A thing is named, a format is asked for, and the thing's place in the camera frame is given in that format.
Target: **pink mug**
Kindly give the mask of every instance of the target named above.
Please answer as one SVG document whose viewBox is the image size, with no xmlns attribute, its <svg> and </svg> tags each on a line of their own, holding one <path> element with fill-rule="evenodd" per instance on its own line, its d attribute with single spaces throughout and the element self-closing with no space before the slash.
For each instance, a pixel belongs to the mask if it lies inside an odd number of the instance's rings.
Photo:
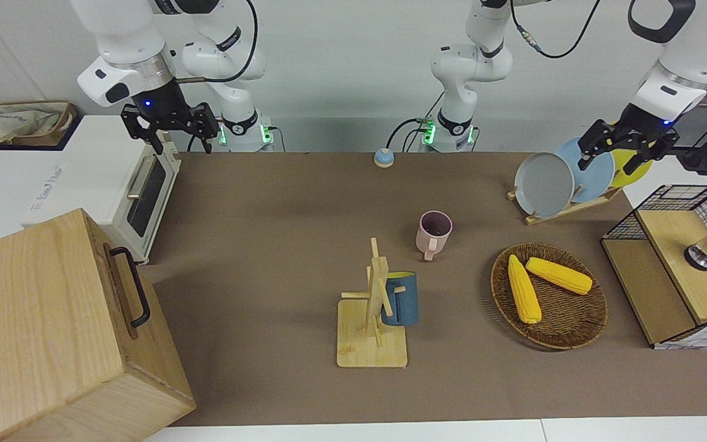
<svg viewBox="0 0 707 442">
<path fill-rule="evenodd" d="M 435 254 L 443 250 L 451 232 L 452 219 L 446 213 L 430 210 L 419 218 L 416 247 L 424 253 L 424 260 L 432 261 Z"/>
</svg>

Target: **brown table mat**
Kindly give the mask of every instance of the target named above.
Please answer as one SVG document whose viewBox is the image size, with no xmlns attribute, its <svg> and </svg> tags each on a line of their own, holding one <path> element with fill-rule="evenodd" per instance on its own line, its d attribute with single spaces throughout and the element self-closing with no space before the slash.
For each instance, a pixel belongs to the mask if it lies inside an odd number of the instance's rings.
<svg viewBox="0 0 707 442">
<path fill-rule="evenodd" d="M 630 210 L 623 195 L 528 227 L 504 197 L 524 154 L 398 154 L 388 169 L 360 153 L 183 158 L 142 270 L 198 403 L 176 425 L 707 415 L 707 351 L 649 349 L 598 241 Z M 429 209 L 455 228 L 424 263 L 413 243 Z M 405 369 L 336 366 L 339 293 L 365 289 L 371 236 L 391 269 L 418 274 Z M 503 322 L 490 268 L 521 241 L 597 275 L 597 341 L 545 352 Z"/>
</svg>

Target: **oven door handle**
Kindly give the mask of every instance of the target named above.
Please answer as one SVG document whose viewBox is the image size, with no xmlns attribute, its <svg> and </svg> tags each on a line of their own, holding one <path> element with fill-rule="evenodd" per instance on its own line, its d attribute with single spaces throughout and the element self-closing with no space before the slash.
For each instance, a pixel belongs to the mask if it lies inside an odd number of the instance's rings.
<svg viewBox="0 0 707 442">
<path fill-rule="evenodd" d="M 141 161 L 138 172 L 135 174 L 133 184 L 130 185 L 129 190 L 127 191 L 127 199 L 139 200 L 144 195 L 146 184 L 149 182 L 149 176 L 151 176 L 152 170 L 154 170 L 156 164 L 157 157 L 154 155 L 146 157 L 143 161 Z"/>
</svg>

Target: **dark blue mug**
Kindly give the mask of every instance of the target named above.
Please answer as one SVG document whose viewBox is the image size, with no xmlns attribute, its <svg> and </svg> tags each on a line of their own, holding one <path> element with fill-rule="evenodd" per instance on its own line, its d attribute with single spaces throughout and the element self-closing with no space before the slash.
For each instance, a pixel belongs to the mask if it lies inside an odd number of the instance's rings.
<svg viewBox="0 0 707 442">
<path fill-rule="evenodd" d="M 419 321 L 419 293 L 416 291 L 416 273 L 392 271 L 387 274 L 387 297 L 392 316 L 381 308 L 381 320 L 386 325 L 413 325 Z"/>
</svg>

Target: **wooden box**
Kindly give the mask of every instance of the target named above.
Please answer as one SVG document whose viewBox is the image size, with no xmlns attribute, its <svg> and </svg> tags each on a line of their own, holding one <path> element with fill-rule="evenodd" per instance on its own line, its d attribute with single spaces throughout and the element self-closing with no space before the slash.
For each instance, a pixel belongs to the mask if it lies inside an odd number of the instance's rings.
<svg viewBox="0 0 707 442">
<path fill-rule="evenodd" d="M 707 236 L 707 187 L 678 188 L 657 190 L 601 240 L 654 349 L 707 347 L 707 271 L 684 258 Z"/>
<path fill-rule="evenodd" d="M 143 440 L 195 408 L 133 269 L 81 209 L 0 239 L 0 440 Z"/>
</svg>

